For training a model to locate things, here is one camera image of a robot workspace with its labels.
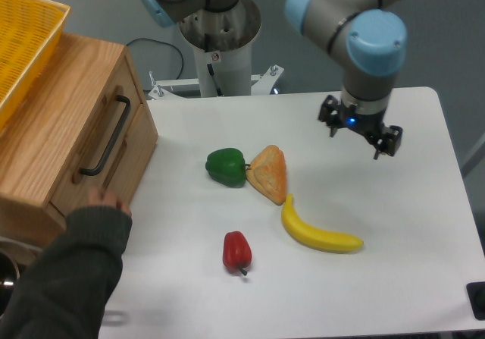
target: person's hand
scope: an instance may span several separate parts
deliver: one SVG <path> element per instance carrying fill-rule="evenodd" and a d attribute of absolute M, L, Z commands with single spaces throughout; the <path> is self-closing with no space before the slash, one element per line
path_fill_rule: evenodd
<path fill-rule="evenodd" d="M 102 192 L 97 187 L 91 187 L 88 192 L 88 206 L 100 205 L 112 206 L 131 217 L 130 207 L 124 201 L 120 200 L 118 196 L 109 190 Z"/>

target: green bell pepper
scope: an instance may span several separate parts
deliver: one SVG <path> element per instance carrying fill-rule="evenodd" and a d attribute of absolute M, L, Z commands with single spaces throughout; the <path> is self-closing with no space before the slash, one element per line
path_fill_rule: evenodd
<path fill-rule="evenodd" d="M 205 169 L 213 180 L 228 187 L 242 187 L 246 182 L 246 163 L 241 151 L 224 148 L 207 156 Z"/>

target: blue joint cap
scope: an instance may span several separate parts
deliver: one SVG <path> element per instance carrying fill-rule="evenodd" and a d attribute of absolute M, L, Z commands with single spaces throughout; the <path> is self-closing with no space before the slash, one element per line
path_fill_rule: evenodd
<path fill-rule="evenodd" d="M 305 22 L 306 11 L 311 0 L 286 0 L 285 16 L 288 22 L 300 34 L 303 34 L 303 24 Z"/>
<path fill-rule="evenodd" d="M 142 3 L 159 26 L 168 28 L 175 24 L 156 0 L 142 0 Z"/>
<path fill-rule="evenodd" d="M 404 64 L 408 32 L 399 17 L 374 9 L 357 16 L 347 35 L 347 52 L 354 64 L 376 77 L 397 72 Z"/>

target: dark green sleeve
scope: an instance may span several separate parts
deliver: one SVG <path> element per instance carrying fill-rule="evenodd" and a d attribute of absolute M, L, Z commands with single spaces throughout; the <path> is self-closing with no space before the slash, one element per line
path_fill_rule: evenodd
<path fill-rule="evenodd" d="M 131 219 L 109 206 L 71 213 L 66 233 L 17 282 L 0 338 L 97 338 L 130 229 Z"/>

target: bread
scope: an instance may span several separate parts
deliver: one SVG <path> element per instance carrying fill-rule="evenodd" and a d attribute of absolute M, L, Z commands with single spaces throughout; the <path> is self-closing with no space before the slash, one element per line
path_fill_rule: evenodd
<path fill-rule="evenodd" d="M 286 198 L 286 163 L 283 152 L 277 146 L 268 146 L 246 170 L 249 183 L 276 205 Z"/>

